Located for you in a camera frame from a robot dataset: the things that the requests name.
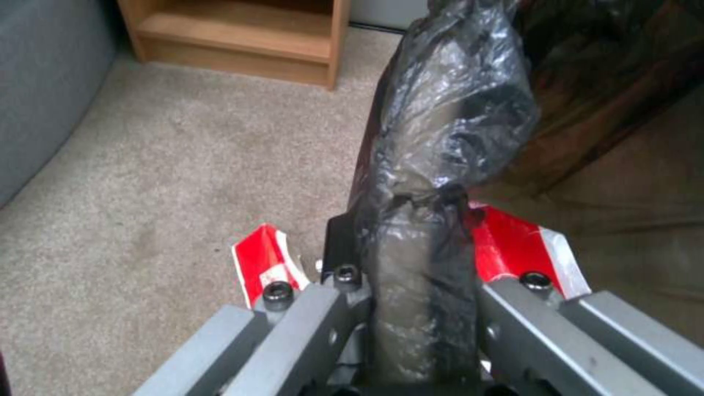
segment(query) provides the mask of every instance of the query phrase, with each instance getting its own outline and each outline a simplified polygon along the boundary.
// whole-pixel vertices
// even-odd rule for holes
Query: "gray couch cushion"
[[[54,155],[115,56],[103,0],[0,0],[0,207]]]

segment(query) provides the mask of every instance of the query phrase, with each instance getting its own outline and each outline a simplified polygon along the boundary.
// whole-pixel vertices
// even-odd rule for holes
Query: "wrapped object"
[[[477,376],[466,191],[499,174],[538,119],[513,9],[431,1],[377,88],[351,197],[376,301],[374,382]]]

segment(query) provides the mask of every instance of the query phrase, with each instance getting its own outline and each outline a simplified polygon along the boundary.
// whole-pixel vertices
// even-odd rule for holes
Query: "bolt hole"
[[[547,290],[553,285],[548,276],[539,272],[524,273],[520,278],[520,282],[530,290]]]

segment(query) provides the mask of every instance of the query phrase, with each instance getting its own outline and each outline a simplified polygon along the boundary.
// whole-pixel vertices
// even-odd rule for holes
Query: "beige carpet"
[[[222,304],[262,222],[322,253],[399,36],[352,29],[335,92],[121,54],[0,211],[0,349],[17,395],[136,389]]]

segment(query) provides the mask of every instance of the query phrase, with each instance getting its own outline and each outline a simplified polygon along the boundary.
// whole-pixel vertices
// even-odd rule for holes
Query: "wooden shelf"
[[[329,63],[331,15],[246,1],[178,1],[139,25],[142,37]]]
[[[335,86],[350,0],[118,3],[141,62]]]

